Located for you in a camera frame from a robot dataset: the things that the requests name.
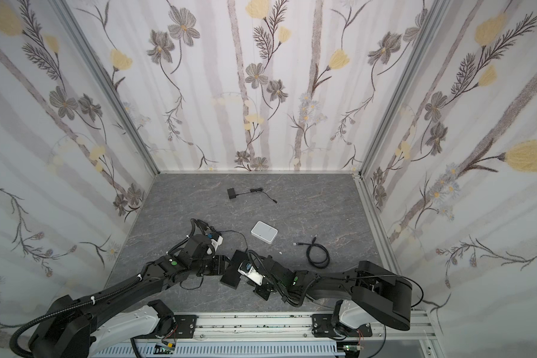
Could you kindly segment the black network switch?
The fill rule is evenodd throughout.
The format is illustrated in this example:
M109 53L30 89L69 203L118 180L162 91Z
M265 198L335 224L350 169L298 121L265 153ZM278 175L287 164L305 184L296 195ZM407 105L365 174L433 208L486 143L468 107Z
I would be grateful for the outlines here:
M228 261L228 265L226 266L225 273L220 279L220 283L231 289L237 289L241 281L241 274L238 272L238 269L247 259L247 255L244 251L235 251Z

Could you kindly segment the black power adapter with cable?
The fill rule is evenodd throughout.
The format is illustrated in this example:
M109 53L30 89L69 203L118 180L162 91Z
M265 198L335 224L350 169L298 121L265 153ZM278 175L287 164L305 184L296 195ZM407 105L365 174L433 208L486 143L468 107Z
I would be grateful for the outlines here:
M244 251L244 252L247 252L247 250L249 250L249 242L246 236L238 231L218 230L202 219L191 219L190 222L192 225L192 228L189 234L190 236L200 233L208 237L207 234L217 232L220 235L222 235L222 237L224 238L224 241L219 246L219 248L223 247L223 248L237 249L237 250Z

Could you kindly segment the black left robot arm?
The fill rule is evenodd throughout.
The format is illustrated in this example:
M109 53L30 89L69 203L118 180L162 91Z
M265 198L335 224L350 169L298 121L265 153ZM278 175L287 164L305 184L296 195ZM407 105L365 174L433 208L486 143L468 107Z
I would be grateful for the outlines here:
M18 357L88 357L97 341L94 333L129 307L192 275L222 275L225 258L216 253L222 234L200 219L190 222L191 231L180 243L135 276L82 298L56 300L46 314L13 333L10 350Z

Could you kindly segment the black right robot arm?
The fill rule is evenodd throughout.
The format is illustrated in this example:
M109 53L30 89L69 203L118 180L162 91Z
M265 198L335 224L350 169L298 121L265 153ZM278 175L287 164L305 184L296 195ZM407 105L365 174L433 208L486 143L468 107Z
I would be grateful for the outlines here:
M301 307L308 297L351 301L388 328L410 330L413 285L370 261L361 261L352 270L323 274L292 271L272 257L260 259L252 252L248 256L238 272L255 284L256 294L264 300L274 292L292 307Z

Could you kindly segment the far black power adapter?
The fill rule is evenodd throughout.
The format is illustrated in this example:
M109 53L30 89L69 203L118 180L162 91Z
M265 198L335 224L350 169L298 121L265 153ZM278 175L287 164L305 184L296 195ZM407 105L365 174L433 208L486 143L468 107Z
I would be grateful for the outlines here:
M227 189L227 194L228 194L228 198L230 200L234 200L236 199L237 197L241 196L241 195L249 195L249 194L263 194L265 195L269 200L271 200L272 202L276 203L277 204L277 200L275 200L274 198L272 198L267 192L265 192L264 188L262 187L259 187L259 188L251 188L248 190L248 192L237 192L234 188L229 188Z

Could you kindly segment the white network switch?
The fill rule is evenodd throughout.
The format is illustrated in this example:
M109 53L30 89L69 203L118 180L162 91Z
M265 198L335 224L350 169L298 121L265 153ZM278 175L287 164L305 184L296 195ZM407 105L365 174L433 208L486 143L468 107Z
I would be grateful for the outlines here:
M251 229L251 235L264 243L272 244L278 230L265 222L258 221Z

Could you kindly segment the aluminium mounting rail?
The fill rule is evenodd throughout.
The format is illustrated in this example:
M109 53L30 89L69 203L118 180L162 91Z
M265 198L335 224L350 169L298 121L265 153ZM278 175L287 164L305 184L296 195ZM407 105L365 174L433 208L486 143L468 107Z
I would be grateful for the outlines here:
M436 333L428 317L412 312L408 331L399 331L379 322L365 320L358 328L340 322L332 313L207 313L177 315L171 328L155 337L173 340L222 341L238 340L434 340Z

